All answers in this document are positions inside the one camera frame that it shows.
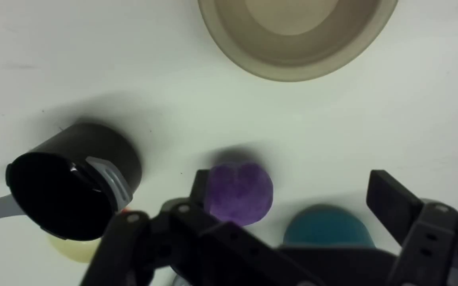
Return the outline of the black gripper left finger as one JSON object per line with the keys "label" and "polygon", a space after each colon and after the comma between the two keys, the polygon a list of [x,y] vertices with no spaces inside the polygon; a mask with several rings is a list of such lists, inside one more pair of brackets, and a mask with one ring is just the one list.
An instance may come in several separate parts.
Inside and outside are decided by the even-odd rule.
{"label": "black gripper left finger", "polygon": [[315,286],[315,276],[232,222],[202,208],[207,171],[196,173],[188,198],[161,213],[123,211],[108,224],[81,286],[150,286],[174,268],[191,286]]}

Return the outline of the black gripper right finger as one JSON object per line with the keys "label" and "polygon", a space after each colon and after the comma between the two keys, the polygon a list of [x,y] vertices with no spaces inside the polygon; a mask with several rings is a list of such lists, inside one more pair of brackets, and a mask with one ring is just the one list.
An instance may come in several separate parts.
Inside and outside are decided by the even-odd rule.
{"label": "black gripper right finger", "polygon": [[401,246],[387,286],[449,286],[458,270],[458,209],[419,198],[385,170],[371,171],[366,205]]}

